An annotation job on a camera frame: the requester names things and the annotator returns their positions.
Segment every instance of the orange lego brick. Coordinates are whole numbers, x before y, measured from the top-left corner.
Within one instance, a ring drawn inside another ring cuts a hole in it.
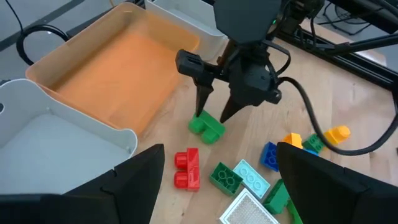
[[[350,134],[351,131],[349,130],[349,128],[347,126],[342,125],[330,129],[329,131],[325,132],[323,135],[327,138],[327,140],[330,143],[337,145],[343,142],[344,140],[348,139]]]
[[[289,143],[297,148],[303,149],[301,136],[296,133],[290,133],[283,138],[282,142]]]

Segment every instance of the wooden surface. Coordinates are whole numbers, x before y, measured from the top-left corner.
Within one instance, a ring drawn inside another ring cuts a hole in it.
[[[329,34],[328,39],[336,38]],[[347,125],[351,138],[340,144],[343,149],[358,149],[373,143],[386,130],[395,111],[391,94],[349,72],[295,48],[280,40],[276,41],[290,50],[292,63],[281,76],[297,79],[307,91],[322,130]],[[286,57],[271,52],[276,68]],[[383,57],[376,54],[375,60]],[[205,109],[219,118],[229,97],[226,83],[215,80],[214,92]],[[195,87],[192,80],[184,77],[165,105],[157,113],[150,126],[139,138],[137,152],[155,143],[165,145],[165,167],[162,186],[152,215],[152,224],[167,223],[217,223],[218,218],[233,201],[212,185],[208,177],[220,161],[234,168],[241,160],[247,160],[272,186],[280,178],[278,172],[266,169],[259,163],[262,148],[268,141],[278,142],[291,132],[305,139],[313,133],[308,114],[297,90],[289,83],[280,86],[282,100],[278,105],[263,102],[258,107],[246,107],[225,122],[226,133],[214,145],[207,146],[200,137],[191,134],[187,124],[195,110]],[[349,167],[379,180],[398,185],[398,132],[376,152],[364,156],[346,157],[324,149],[320,156],[336,164]],[[201,189],[187,192],[174,188],[174,154],[187,147],[200,151]],[[275,216],[281,223],[290,223],[285,209]]]

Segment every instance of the white surface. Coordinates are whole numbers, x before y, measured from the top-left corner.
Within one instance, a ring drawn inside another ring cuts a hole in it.
[[[137,137],[46,95],[29,80],[0,87],[0,194],[63,194],[132,156]]]
[[[224,224],[279,224],[246,188],[226,209],[220,217],[220,222]]]
[[[216,28],[213,6],[202,0],[145,0],[146,9],[200,37],[196,53],[209,61],[221,50],[226,36]]]

